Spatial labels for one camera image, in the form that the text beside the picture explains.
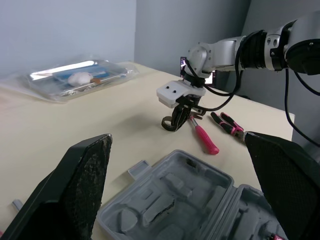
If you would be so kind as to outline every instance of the screwdriver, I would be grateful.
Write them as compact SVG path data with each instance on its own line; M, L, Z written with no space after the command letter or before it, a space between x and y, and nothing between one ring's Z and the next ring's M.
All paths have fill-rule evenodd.
M195 129L197 136L201 139L201 141L205 145L207 152L211 155L218 154L219 148L217 148L217 146L211 141L211 139L208 136L208 134L206 133L206 131L201 126L198 125L198 123L196 122L196 120L193 116L190 116L189 119L194 126L194 129Z

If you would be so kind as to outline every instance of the black object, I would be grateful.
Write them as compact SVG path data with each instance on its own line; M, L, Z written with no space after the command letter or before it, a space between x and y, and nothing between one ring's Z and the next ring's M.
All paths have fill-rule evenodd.
M264 69L266 67L264 52L266 36L267 32L259 31L243 46L240 61L244 69Z
M279 137L248 132L245 143L288 239L320 239L320 165L298 144Z
M295 72L317 75L320 74L320 40L301 41L287 51L286 62Z
M104 134L70 147L1 240L89 240L101 205L111 144L111 135Z

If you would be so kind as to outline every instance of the gray tool case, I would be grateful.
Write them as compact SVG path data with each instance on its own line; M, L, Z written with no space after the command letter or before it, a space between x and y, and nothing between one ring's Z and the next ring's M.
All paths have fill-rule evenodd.
M266 240L287 238L263 193L175 150L156 166L141 161L136 180L97 214L114 240Z

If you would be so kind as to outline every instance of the table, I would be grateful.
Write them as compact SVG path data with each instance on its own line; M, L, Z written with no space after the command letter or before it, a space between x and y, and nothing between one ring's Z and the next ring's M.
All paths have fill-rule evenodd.
M247 148L214 125L209 114L198 123L219 147L216 156L203 152L188 122L177 132L164 130L161 120L172 109L158 101L156 89L180 78L135 65L140 71L135 79L66 104L0 89L0 230L16 215L11 202L20 199L24 203L69 147L105 133L112 134L113 144L103 204L133 182L127 174L130 167L141 160L154 165L176 149L231 175L235 186L249 184L260 189ZM225 99L207 93L200 105L213 108ZM245 130L292 138L293 130L282 110L235 96L223 111ZM92 239L106 239L97 223Z

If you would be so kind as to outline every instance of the pink-handled pliers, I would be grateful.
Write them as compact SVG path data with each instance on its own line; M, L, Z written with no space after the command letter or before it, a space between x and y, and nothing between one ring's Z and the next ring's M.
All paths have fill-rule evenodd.
M242 143L244 143L244 129L229 115L224 112L222 112L220 116L218 116L215 112L211 112L210 115L226 133L235 136Z

